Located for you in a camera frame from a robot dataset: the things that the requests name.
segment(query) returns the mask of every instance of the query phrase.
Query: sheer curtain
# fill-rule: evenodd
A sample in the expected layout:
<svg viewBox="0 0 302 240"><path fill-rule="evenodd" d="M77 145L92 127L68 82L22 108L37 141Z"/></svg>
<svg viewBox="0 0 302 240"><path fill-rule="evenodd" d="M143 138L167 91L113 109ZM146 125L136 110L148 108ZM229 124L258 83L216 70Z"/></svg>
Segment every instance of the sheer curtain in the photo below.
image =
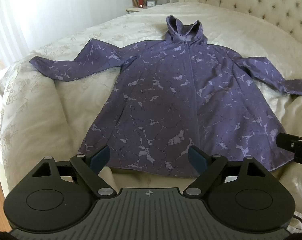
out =
<svg viewBox="0 0 302 240"><path fill-rule="evenodd" d="M31 50L126 14L131 0L0 0L0 70Z"/></svg>

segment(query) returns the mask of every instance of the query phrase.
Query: red can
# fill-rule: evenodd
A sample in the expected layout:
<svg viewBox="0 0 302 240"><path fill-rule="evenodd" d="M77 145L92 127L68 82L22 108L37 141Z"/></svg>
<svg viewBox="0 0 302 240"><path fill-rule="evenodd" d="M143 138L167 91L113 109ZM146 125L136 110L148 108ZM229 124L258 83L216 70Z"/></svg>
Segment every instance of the red can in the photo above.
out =
<svg viewBox="0 0 302 240"><path fill-rule="evenodd" d="M138 2L139 2L139 7L142 8L142 7L143 7L143 2L144 2L144 1L143 1L143 0L138 0Z"/></svg>

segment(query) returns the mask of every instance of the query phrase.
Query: patterned fabric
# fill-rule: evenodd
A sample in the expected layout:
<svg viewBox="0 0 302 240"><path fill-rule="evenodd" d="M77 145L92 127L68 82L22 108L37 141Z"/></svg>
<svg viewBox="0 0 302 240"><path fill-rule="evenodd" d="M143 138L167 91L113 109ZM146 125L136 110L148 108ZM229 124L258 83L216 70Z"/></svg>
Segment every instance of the patterned fabric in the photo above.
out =
<svg viewBox="0 0 302 240"><path fill-rule="evenodd" d="M232 161L253 156L270 171L292 160L275 144L284 128L253 78L296 95L302 80L286 81L265 57L242 58L207 44L199 21L166 21L165 40L120 49L91 39L74 61L31 59L43 75L61 81L121 67L79 153L107 144L110 167L178 177L197 175L187 158L191 145Z"/></svg>

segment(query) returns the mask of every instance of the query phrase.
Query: silver screw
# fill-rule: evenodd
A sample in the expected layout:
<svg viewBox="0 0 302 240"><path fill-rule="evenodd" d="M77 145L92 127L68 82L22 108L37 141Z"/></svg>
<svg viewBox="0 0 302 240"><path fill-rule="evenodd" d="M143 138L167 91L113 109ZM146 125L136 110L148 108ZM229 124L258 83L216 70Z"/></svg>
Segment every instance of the silver screw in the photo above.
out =
<svg viewBox="0 0 302 240"><path fill-rule="evenodd" d="M197 196L202 193L202 191L197 187L190 187L186 190L186 193L191 196Z"/></svg>
<svg viewBox="0 0 302 240"><path fill-rule="evenodd" d="M101 196L109 196L113 193L113 189L111 189L109 187L103 187L103 188L98 190L98 193Z"/></svg>

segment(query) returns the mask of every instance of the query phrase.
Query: bed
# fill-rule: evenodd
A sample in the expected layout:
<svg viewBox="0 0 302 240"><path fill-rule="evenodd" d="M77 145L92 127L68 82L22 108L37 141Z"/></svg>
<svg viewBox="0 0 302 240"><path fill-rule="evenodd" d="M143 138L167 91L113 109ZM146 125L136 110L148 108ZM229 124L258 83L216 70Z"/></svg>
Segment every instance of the bed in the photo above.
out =
<svg viewBox="0 0 302 240"><path fill-rule="evenodd" d="M72 82L53 81L29 60L73 60L90 38L118 47L161 39L168 15L184 24L200 20L208 43L243 57L266 56L286 79L302 78L302 0L179 0L88 28L32 51L0 79L0 161L9 190L43 157L62 161L77 153L119 74L113 68ZM302 96L293 98L256 84L286 131L302 136ZM302 217L302 165L289 163L273 174L294 196L296 215ZM117 191L168 186L183 190L193 181L108 167L100 176ZM300 232L302 224L292 220L289 229Z"/></svg>

